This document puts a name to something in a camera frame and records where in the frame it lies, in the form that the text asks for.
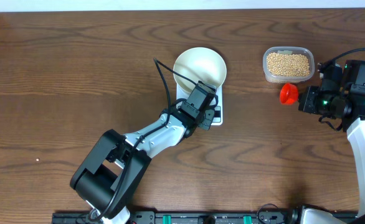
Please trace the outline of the red plastic measuring scoop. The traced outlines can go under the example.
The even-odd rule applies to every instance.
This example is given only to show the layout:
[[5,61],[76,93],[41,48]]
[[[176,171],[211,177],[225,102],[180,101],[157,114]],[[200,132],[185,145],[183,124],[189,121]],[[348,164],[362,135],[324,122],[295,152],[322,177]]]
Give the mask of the red plastic measuring scoop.
[[280,103],[292,105],[298,101],[298,88],[291,83],[286,83],[280,90]]

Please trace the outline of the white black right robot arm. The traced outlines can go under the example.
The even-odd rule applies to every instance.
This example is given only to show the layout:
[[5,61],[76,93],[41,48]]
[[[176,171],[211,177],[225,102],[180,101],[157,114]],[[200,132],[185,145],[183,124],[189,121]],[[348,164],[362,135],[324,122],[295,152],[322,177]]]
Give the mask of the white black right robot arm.
[[343,67],[325,62],[318,71],[321,85],[300,94],[298,109],[317,114],[320,123],[341,120],[335,131],[347,134],[353,150],[360,196],[357,222],[365,223],[365,61],[347,60]]

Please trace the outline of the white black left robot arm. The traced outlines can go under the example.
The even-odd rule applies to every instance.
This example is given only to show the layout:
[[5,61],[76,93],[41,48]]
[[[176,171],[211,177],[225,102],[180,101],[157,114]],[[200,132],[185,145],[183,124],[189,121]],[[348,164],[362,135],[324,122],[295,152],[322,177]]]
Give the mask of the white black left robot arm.
[[208,130],[218,102],[216,87],[198,82],[188,98],[178,99],[159,119],[128,134],[110,129],[97,141],[71,178],[70,186],[90,204],[88,223],[126,223],[131,200],[152,158]]

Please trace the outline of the white digital kitchen scale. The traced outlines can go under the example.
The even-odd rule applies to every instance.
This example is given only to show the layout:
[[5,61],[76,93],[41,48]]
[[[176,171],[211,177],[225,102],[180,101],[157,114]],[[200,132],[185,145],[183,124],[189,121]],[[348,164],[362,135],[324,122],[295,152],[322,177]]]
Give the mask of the white digital kitchen scale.
[[[184,98],[188,99],[189,93],[183,90],[178,84],[176,85],[176,98]],[[222,86],[220,86],[216,90],[216,95],[218,98],[217,106],[215,107],[215,115],[212,121],[212,126],[220,126],[223,123],[224,115],[223,115],[223,96],[222,96]]]

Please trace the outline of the cream round bowl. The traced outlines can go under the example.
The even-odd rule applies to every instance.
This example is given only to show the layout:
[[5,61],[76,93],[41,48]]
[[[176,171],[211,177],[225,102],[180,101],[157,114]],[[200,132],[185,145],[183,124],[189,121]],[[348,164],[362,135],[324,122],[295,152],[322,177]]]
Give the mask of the cream round bowl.
[[198,81],[215,86],[217,95],[220,95],[227,76],[224,59],[216,51],[205,47],[194,47],[184,51],[176,59],[173,70],[194,82],[192,84],[174,75],[178,98],[187,98]]

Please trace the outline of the clear container of soybeans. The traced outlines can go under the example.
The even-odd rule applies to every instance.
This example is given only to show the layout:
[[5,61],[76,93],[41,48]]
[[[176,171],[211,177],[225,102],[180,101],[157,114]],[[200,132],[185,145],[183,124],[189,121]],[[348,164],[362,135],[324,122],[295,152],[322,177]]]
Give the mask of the clear container of soybeans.
[[300,83],[315,72],[313,54],[303,47],[271,47],[263,55],[263,72],[270,83]]

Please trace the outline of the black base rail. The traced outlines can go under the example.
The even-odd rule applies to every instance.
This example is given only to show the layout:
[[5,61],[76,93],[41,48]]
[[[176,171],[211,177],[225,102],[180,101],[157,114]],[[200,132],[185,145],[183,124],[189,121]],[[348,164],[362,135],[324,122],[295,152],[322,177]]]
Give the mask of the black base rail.
[[[199,224],[199,223],[299,223],[301,211],[305,207],[304,205],[291,208],[289,210],[281,210],[272,205],[261,208],[259,212],[247,212],[247,213],[178,213],[178,212],[156,212],[150,210],[141,210],[131,212],[129,219],[126,223],[131,224],[163,224],[163,223],[186,223],[186,224]],[[343,223],[351,223],[358,216],[356,212],[331,212],[334,218],[337,218]],[[52,224],[78,224],[78,223],[95,223],[88,220],[88,212],[60,212],[52,214]]]

